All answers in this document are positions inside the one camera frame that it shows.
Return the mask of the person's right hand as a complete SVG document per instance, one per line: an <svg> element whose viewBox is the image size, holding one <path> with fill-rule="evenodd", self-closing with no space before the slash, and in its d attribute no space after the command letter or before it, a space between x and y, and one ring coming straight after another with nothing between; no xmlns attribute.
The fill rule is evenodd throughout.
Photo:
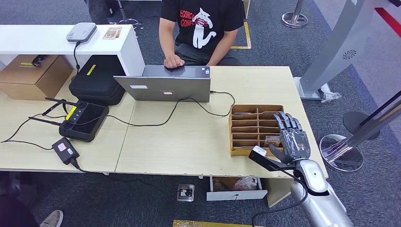
<svg viewBox="0 0 401 227"><path fill-rule="evenodd" d="M182 60L178 55L169 55L164 59L164 66L168 69L174 69L177 67L181 67L185 64L185 61Z"/></svg>

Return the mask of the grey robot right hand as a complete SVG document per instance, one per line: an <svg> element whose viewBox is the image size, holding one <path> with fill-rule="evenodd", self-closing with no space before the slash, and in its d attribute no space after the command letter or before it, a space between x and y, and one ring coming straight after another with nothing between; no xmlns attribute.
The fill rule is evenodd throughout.
<svg viewBox="0 0 401 227"><path fill-rule="evenodd" d="M273 114L279 127L279 137L283 149L278 150L273 144L269 144L271 153L284 164L290 164L295 160L309 158L311 148L306 132L297 118L283 111Z"/></svg>

